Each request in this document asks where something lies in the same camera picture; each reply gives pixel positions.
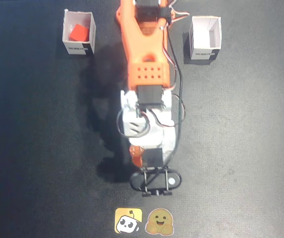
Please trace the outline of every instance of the logo sticker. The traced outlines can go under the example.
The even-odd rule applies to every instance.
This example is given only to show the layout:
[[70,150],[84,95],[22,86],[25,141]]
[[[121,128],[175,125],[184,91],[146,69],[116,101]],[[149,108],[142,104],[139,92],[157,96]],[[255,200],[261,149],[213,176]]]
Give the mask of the logo sticker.
[[116,233],[133,233],[139,230],[143,213],[139,208],[117,208],[114,230]]
[[151,235],[171,236],[173,234],[172,214],[164,208],[153,210],[148,216],[145,231]]

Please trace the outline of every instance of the black cable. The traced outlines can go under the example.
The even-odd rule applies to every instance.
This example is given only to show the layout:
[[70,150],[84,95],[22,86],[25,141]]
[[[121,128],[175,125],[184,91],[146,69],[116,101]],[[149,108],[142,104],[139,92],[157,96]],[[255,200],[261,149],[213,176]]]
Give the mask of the black cable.
[[165,169],[167,169],[168,167],[168,164],[169,162],[172,160],[172,158],[174,157],[174,155],[176,154],[177,152],[177,148],[179,146],[179,142],[180,142],[180,135],[181,135],[181,121],[182,121],[182,115],[181,115],[181,109],[182,109],[182,84],[183,84],[183,79],[182,79],[182,73],[181,73],[181,69],[180,69],[180,66],[179,66],[179,63],[178,63],[178,60],[177,60],[177,57],[176,57],[176,54],[175,54],[175,51],[173,49],[173,46],[172,46],[172,42],[171,42],[171,38],[170,38],[170,34],[169,34],[169,30],[167,29],[167,36],[168,36],[168,41],[170,43],[170,48],[171,48],[171,52],[172,52],[172,55],[173,55],[173,58],[174,58],[174,61],[175,61],[175,64],[177,66],[177,69],[178,69],[178,73],[179,73],[179,78],[180,78],[180,81],[179,81],[179,103],[178,103],[178,130],[177,130],[177,137],[176,137],[176,143],[175,143],[175,147],[174,149],[172,150],[172,152],[170,153],[170,155],[168,156],[164,166],[157,170],[157,172],[155,173],[155,175],[150,179],[148,180],[146,183],[143,184],[143,186],[147,186],[149,185],[151,182],[153,182],[160,173],[163,173],[165,171]]

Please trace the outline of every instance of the orange 3d-printed part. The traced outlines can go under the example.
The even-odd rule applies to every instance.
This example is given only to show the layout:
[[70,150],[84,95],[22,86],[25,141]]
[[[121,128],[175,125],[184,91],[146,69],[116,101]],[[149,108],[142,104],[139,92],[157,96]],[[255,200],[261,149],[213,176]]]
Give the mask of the orange 3d-printed part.
[[143,167],[142,155],[145,149],[140,146],[131,145],[129,151],[132,157],[133,164],[140,168]]
[[[167,5],[161,1],[161,7]],[[121,0],[116,12],[121,27],[122,42],[128,61],[128,88],[138,85],[162,85],[170,87],[170,66],[163,45],[167,49],[166,20],[137,22],[133,0]]]

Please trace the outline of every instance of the white cardboard box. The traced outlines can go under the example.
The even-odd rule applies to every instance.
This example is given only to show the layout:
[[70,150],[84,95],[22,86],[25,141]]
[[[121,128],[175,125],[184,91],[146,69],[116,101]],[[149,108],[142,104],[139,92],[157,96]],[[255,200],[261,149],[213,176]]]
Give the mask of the white cardboard box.
[[221,49],[221,17],[193,16],[189,30],[190,58],[215,60]]
[[[89,41],[70,41],[69,35],[76,24],[89,28]],[[92,12],[64,10],[62,41],[70,55],[92,55],[96,43],[96,23]]]

